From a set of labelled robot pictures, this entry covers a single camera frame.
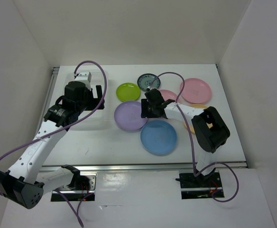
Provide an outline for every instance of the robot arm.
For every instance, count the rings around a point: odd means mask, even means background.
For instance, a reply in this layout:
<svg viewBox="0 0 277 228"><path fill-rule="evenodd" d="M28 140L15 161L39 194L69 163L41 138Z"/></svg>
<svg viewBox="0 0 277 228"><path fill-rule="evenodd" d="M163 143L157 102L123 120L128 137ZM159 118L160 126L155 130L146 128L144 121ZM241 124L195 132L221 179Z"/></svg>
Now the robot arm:
<svg viewBox="0 0 277 228"><path fill-rule="evenodd" d="M146 99L141 100L142 118L158 118L176 119L184 121L178 105L188 122L192 122L196 139L203 148L203 154L200 154L197 163L197 170L201 170L210 163L216 162L217 149L226 143L230 136L230 131L220 114L214 107L207 109L192 108L186 105L177 104L174 100L164 101L161 93L157 89L151 89L145 93ZM202 172L204 176L213 172L213 169L208 168Z"/></svg>
<svg viewBox="0 0 277 228"><path fill-rule="evenodd" d="M0 171L0 192L8 199L31 209L37 205L43 194L60 186L76 188L82 182L89 184L80 171L70 165L58 170L41 174L39 170L58 141L69 129L51 136L47 134L62 129L78 120L79 115L93 110L102 97L102 87L96 86L97 98L93 97L90 86L91 74L79 75L65 86L65 93L57 99L54 106L48 109L35 139L39 141L30 145L21 157L6 171Z"/></svg>

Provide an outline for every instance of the white table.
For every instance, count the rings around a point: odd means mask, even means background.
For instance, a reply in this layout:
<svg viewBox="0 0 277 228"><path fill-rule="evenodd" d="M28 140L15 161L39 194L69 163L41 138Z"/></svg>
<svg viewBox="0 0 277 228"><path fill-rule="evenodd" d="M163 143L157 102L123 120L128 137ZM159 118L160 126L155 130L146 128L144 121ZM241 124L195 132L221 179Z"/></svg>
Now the white table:
<svg viewBox="0 0 277 228"><path fill-rule="evenodd" d="M118 128L114 122L115 108L121 103L116 95L116 88L125 82L137 83L144 73L158 75L166 71L174 71L184 78L196 77L204 80L212 89L212 98L206 103L214 106L228 126L231 136L220 149L218 161L245 162L245 156L240 144L238 133L227 103L216 66L211 65L119 65L102 66L108 77L108 92L105 97L105 116L103 121L92 118L90 122L81 123L64 136L50 153L45 166L70 165L117 165L117 164L167 164L191 163L191 149L188 132L182 122L167 120L176 129L178 145L167 156L154 156L147 152L140 141L140 132L129 133ZM61 66L55 83L51 104L61 96L68 81L73 80L75 66ZM100 79L100 72L95 66L82 66L79 71L91 70L92 76ZM176 94L179 91L181 79L174 75L164 75L160 78L161 89L168 89ZM194 137L196 157L202 151Z"/></svg>
<svg viewBox="0 0 277 228"><path fill-rule="evenodd" d="M178 171L99 172L95 201L83 202L80 216L85 228L274 228L256 171L234 171L240 191L228 203L182 200ZM229 170L220 173L228 198L236 183ZM9 200L0 228L80 228L67 203L50 198L44 195L31 210Z"/></svg>

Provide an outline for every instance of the purple cable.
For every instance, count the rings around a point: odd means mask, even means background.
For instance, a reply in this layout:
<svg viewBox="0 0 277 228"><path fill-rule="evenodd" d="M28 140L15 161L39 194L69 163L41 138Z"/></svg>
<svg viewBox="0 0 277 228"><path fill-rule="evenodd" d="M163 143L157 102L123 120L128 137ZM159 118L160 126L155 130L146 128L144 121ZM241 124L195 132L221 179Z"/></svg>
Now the purple cable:
<svg viewBox="0 0 277 228"><path fill-rule="evenodd" d="M60 128L60 129L58 129L58 130L56 130L56 131L53 131L53 132L51 132L51 133L45 134L44 136L40 137L39 139L32 140L32 141L30 141L30 142L28 142L28 143L25 143L25 144L23 144L23 145L21 145L21 146L19 146L19 147L14 148L13 150L11 150L11 151L9 151L9 152L7 152L7 153L5 153L4 155L2 155L2 156L0 157L0 161L1 161L3 158L7 157L8 155L12 154L13 152L18 151L18 150L20 150L20 149L22 149L22 148L24 148L24 147L26 147L26 146L30 146L31 144L34 144L34 143L38 142L40 139L47 138L47 137L49 137L49 136L51 136L51 135L53 135L53 134L56 134L56 133L61 132L61 131L63 131L63 130L66 130L66 129L68 129L68 128L70 128L70 127L72 127L72 126L74 126L74 125L80 123L81 121L83 121L83 120L87 119L89 116L91 116L91 115L101 106L101 104L103 103L103 101L104 101L104 99L105 99L105 95L106 95L106 92L107 92L107 77L106 77L105 71L103 70L103 68L102 68L98 63L96 63L96 62L94 62L94 61L91 61L91 60L86 60L86 61L81 62L79 65L77 65L77 67L76 67L75 70L74 70L74 74L76 74L77 69L78 69L82 64L85 64L85 63L92 63L92 64L96 65L96 66L100 69L100 71L102 72L102 75L103 75L103 77L104 77L104 84L105 84L105 85L104 85L104 93L103 93L103 95L102 95L102 98L101 98L100 102L97 104L97 106L96 106L89 114L87 114L85 117L83 117L82 119L80 119L80 120L78 120L78 121L76 121L76 122L74 122L74 123L72 123L72 124L69 124L69 125L67 125L66 127L63 127L63 128ZM59 191L57 191L57 190L55 190L55 191L56 191L58 194L60 194L60 195L64 198L64 200L68 203L68 205L69 205L70 208L72 209L73 213L76 215L76 217L77 217L77 219L78 219L78 222L80 223L81 227L83 227L83 222L82 222L81 218L80 218L79 215L76 213L76 211L75 211L74 208L72 207L72 205L71 205L71 203L69 202L69 200L68 200L61 192L59 192Z"/></svg>
<svg viewBox="0 0 277 228"><path fill-rule="evenodd" d="M83 198L81 199L80 203L77 205L77 209L76 209L77 215L78 215L78 213L79 213L80 205L82 204L82 202L85 200L85 198L87 198L88 196L91 196L92 194L93 194L93 193L89 193L89 194L87 194L85 197L83 197Z"/></svg>
<svg viewBox="0 0 277 228"><path fill-rule="evenodd" d="M69 207L71 208L71 210L73 211L73 213L75 214L75 216L77 217L77 220L79 222L79 224L81 225L82 228L84 228L84 225L83 225L83 221L81 220L80 216L78 215L78 213L76 213L76 211L74 210L73 206L71 205L70 201L67 199L67 197L61 193L60 191L58 190L54 190L56 191L58 194L60 194L61 197L63 197L63 199L67 202L67 204L69 205Z"/></svg>
<svg viewBox="0 0 277 228"><path fill-rule="evenodd" d="M176 106L177 106L178 110L180 111L180 113L181 113L181 115L182 115L182 117L183 117L183 119L184 119L184 121L185 121L185 123L186 123L187 131L188 131L188 133L189 133L189 139L190 139L190 144L191 144L191 153L192 153L192 163L193 163L194 176L195 176L195 177L199 176L204 170L206 170L207 168L209 168L209 167L211 167L211 166L213 166L213 165L216 165L216 164L222 164L222 165L226 166L226 167L232 172L232 174L234 175L234 178L235 178L236 183L237 183L237 189L236 189L235 193L233 194L233 196L231 196L229 199L226 199L226 200L219 200L219 199L216 199L216 198L214 197L214 194L215 194L216 192L213 192L213 193L211 194L211 197L212 197L215 201L220 202L220 203L225 203L225 202L229 202L229 201L233 200L233 199L237 196L237 194L238 194L238 192L239 192L240 184L239 184L239 179L238 179L237 175L235 174L235 172L232 170L232 168L231 168L229 165L227 165L226 163L220 162L220 161L218 161L218 162L213 162L213 163L211 163L211 164L205 166L204 168L202 168L202 170L200 170L200 171L197 173L197 169L196 169L196 165L195 165L194 140L193 140L193 138L192 138L192 133L191 133L191 131L190 131L189 123L188 123L188 121L187 121L187 119L186 119L186 116L185 116L184 112L182 111L182 109L180 108L180 106L177 104L178 98L179 98L180 95L182 94L182 92L183 92L183 90L184 90L184 87L185 87L185 80L184 80L183 76L181 76L180 74L175 73L175 72L164 72L164 73L158 75L155 79L153 79L153 81L151 82L151 85L150 85L150 86L152 86L153 82L154 82L157 78L159 78L160 76L165 75L165 74L177 75L177 76L179 76L179 77L182 79L182 81L183 81L183 86L182 86L182 88L181 88L179 94L177 95L175 102L176 102Z"/></svg>

